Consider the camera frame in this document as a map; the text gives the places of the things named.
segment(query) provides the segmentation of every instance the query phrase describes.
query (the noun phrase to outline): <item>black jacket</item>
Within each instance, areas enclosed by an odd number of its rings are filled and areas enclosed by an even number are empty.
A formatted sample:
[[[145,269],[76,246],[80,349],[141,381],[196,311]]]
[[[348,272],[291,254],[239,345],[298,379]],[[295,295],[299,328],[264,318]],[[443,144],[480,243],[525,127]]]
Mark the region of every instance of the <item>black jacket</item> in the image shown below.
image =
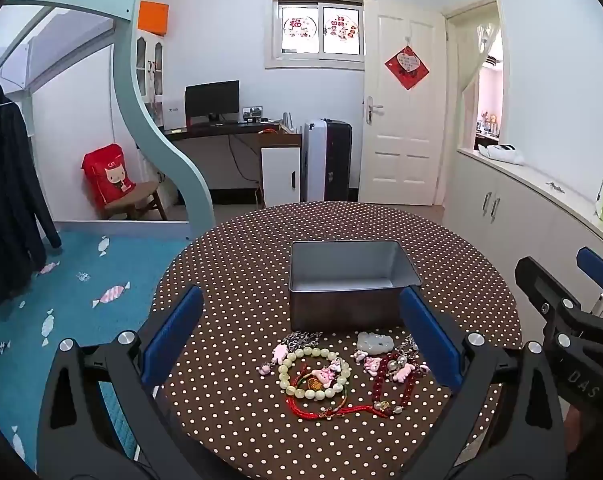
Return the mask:
[[[0,88],[0,303],[18,293],[34,270],[46,264],[37,228],[48,241],[61,240],[34,169],[24,118]]]

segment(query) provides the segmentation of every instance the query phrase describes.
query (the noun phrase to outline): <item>red bag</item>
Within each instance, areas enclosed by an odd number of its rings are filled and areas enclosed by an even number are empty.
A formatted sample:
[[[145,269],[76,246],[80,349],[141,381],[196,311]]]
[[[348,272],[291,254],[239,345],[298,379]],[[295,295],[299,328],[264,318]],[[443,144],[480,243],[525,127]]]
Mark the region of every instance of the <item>red bag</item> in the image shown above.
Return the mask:
[[[92,188],[94,204],[103,209],[106,204],[119,200],[135,189],[128,178],[123,151],[119,144],[110,144],[84,156],[81,164]]]

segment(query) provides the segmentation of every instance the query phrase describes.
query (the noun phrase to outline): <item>blue gripper pad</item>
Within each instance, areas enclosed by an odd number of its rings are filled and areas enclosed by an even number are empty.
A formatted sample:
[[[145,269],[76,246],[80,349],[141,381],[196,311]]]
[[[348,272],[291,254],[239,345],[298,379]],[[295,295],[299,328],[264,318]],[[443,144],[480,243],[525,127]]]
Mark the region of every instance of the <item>blue gripper pad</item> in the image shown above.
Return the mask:
[[[603,258],[589,247],[579,249],[577,266],[603,289]]]
[[[461,356],[422,298],[405,288],[399,298],[401,318],[412,334],[435,379],[457,393],[463,382]]]
[[[197,326],[203,312],[201,288],[191,288],[171,310],[144,353],[141,382],[149,388],[166,382],[192,330]]]

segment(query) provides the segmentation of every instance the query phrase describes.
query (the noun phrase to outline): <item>metal box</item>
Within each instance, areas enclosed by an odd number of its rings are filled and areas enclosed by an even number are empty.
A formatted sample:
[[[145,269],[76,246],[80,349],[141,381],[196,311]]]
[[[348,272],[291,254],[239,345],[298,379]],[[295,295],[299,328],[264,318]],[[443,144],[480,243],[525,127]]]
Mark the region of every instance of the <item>metal box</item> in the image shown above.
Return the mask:
[[[395,240],[293,242],[290,324],[307,332],[400,326],[399,294],[421,283]]]

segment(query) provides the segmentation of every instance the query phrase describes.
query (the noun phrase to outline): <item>round table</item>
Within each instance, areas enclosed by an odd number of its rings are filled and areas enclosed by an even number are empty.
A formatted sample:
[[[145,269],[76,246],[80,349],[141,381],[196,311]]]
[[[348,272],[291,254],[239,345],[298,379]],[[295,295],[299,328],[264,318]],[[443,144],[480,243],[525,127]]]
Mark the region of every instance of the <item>round table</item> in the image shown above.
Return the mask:
[[[394,476],[447,402],[449,391],[428,375],[415,384],[399,415],[358,412],[302,420],[286,405],[277,374],[261,377],[256,371],[290,333],[291,243],[363,239],[398,240],[423,280],[427,301],[494,345],[521,346],[515,301],[499,273],[469,243],[429,220],[387,206],[316,202],[258,210],[219,225],[174,259],[157,287],[150,315],[170,308],[187,283],[203,288],[200,324],[163,391],[184,431],[246,476]],[[396,342],[407,334],[402,327],[376,332],[392,335]],[[373,378],[350,357],[356,343],[356,333],[335,332],[325,333],[320,346],[338,351],[353,367],[348,404],[371,404]],[[306,359],[313,367],[318,361]],[[291,375],[304,360],[297,360]],[[320,367],[327,364],[321,360]],[[403,387],[386,383],[383,392],[383,399],[394,404]],[[474,438],[489,424],[499,392],[497,386],[489,392]],[[318,411],[330,401],[302,399],[297,405]]]

